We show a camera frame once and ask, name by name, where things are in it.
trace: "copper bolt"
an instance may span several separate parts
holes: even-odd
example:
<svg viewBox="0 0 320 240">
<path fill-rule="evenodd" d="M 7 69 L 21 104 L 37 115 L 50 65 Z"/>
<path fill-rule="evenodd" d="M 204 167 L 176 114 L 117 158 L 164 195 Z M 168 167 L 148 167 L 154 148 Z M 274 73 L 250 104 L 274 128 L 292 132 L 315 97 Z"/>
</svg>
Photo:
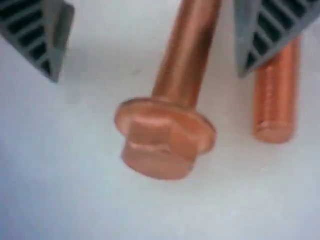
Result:
<svg viewBox="0 0 320 240">
<path fill-rule="evenodd" d="M 122 103 L 115 116 L 126 136 L 124 162 L 157 179 L 181 179 L 216 131 L 195 111 L 221 0 L 182 0 L 151 97 Z"/>
<path fill-rule="evenodd" d="M 296 38 L 257 70 L 254 135 L 263 142 L 285 143 L 294 134 L 299 54 Z"/>
</svg>

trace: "gray ribbed plastic piece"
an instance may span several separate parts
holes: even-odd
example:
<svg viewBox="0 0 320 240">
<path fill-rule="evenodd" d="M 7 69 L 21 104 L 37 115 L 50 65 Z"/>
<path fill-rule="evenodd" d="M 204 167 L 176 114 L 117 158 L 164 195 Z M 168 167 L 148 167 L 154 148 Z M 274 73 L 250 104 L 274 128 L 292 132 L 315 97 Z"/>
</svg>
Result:
<svg viewBox="0 0 320 240">
<path fill-rule="evenodd" d="M 0 0 L 0 33 L 57 82 L 74 12 L 63 0 Z"/>
<path fill-rule="evenodd" d="M 320 0 L 234 0 L 239 76 L 272 58 L 320 14 Z"/>
</svg>

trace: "bolt thread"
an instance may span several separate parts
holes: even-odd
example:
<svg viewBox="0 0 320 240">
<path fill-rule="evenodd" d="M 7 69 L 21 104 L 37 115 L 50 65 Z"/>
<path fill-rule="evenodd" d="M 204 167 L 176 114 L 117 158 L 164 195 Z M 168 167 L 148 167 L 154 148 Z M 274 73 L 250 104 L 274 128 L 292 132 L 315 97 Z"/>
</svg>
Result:
<svg viewBox="0 0 320 240">
<path fill-rule="evenodd" d="M 284 143 L 294 133 L 299 53 L 296 38 L 257 70 L 254 135 L 263 142 Z"/>
</svg>

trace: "white background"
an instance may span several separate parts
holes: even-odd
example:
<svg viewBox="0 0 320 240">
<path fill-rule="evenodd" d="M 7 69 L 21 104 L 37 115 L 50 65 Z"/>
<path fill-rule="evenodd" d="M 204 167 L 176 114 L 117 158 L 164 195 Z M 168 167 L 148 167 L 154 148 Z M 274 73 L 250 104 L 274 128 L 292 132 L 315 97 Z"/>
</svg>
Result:
<svg viewBox="0 0 320 240">
<path fill-rule="evenodd" d="M 58 84 L 0 39 L 1 240 L 318 240 L 320 25 L 303 34 L 297 132 L 252 136 L 253 75 L 236 77 L 233 3 L 224 0 L 198 110 L 214 151 L 181 181 L 120 159 L 122 101 L 148 96 L 179 0 L 74 0 Z"/>
</svg>

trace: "bolt tip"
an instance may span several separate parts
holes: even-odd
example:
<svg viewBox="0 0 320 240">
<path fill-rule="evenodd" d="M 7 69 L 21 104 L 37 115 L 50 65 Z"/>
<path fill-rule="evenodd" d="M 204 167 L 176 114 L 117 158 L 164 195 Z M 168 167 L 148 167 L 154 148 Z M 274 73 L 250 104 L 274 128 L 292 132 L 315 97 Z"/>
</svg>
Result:
<svg viewBox="0 0 320 240">
<path fill-rule="evenodd" d="M 254 129 L 254 135 L 262 142 L 283 144 L 288 142 L 294 134 L 292 124 L 278 122 L 263 122 Z"/>
<path fill-rule="evenodd" d="M 121 155 L 136 172 L 159 180 L 179 180 L 193 169 L 195 157 L 181 157 L 168 150 L 148 149 L 126 144 Z"/>
</svg>

